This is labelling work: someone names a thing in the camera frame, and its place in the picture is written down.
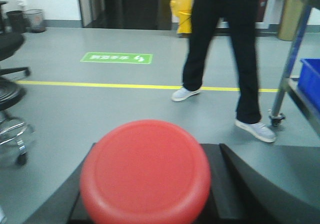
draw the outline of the green floor sign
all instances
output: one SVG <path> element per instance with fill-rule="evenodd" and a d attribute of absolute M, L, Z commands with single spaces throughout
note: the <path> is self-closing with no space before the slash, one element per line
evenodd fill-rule
<path fill-rule="evenodd" d="M 89 52 L 81 59 L 81 62 L 99 63 L 127 63 L 127 64 L 151 64 L 150 54 L 128 54 L 128 53 L 101 53 Z"/>

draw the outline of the person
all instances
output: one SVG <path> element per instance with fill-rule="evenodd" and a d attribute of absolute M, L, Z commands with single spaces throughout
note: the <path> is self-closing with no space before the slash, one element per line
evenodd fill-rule
<path fill-rule="evenodd" d="M 275 134 L 261 122 L 259 80 L 256 56 L 256 18 L 258 0 L 194 0 L 191 12 L 192 32 L 188 40 L 187 60 L 183 67 L 182 87 L 173 93 L 173 101 L 183 101 L 200 92 L 209 44 L 220 18 L 225 18 L 238 72 L 240 97 L 236 108 L 237 127 L 261 141 L 272 143 Z"/>

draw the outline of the black office chair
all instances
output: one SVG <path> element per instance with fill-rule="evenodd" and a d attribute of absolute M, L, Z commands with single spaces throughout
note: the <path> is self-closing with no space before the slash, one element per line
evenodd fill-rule
<path fill-rule="evenodd" d="M 20 33 L 6 33 L 1 9 L 4 4 L 6 2 L 0 2 L 0 61 L 12 56 L 25 41 Z M 11 117 L 7 109 L 18 103 L 26 91 L 22 86 L 2 77 L 3 75 L 20 71 L 24 71 L 25 76 L 30 75 L 28 67 L 0 69 L 0 112 L 2 114 L 0 121 L 0 148 L 18 147 L 19 155 L 16 161 L 19 165 L 24 165 L 27 161 L 27 152 L 22 135 L 30 126 L 21 118 Z"/>

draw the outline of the gray trash bin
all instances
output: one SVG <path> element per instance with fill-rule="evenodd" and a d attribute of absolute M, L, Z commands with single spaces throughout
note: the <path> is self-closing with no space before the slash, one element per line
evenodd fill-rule
<path fill-rule="evenodd" d="M 24 21 L 24 14 L 20 10 L 10 11 L 6 13 L 9 23 L 12 28 L 12 32 L 17 33 L 25 33 L 26 29 L 26 22 Z"/>
<path fill-rule="evenodd" d="M 41 33 L 46 31 L 43 10 L 27 10 L 24 14 L 29 21 L 31 32 Z"/>

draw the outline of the metal cart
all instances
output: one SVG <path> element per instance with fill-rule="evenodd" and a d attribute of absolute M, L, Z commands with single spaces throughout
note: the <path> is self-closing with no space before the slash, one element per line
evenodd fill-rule
<path fill-rule="evenodd" d="M 297 88 L 299 78 L 291 77 L 291 73 L 297 59 L 296 57 L 306 31 L 311 9 L 317 8 L 320 10 L 320 0 L 302 1 L 304 3 L 304 10 L 300 17 L 296 36 L 289 51 L 276 99 L 274 100 L 273 108 L 269 113 L 269 118 L 271 119 L 272 126 L 278 126 L 281 121 L 285 119 L 285 116 L 282 113 L 279 114 L 279 111 L 285 96 L 285 92 L 287 92 L 320 137 L 320 111 L 316 109 L 315 106 L 308 100 L 308 98 Z"/>

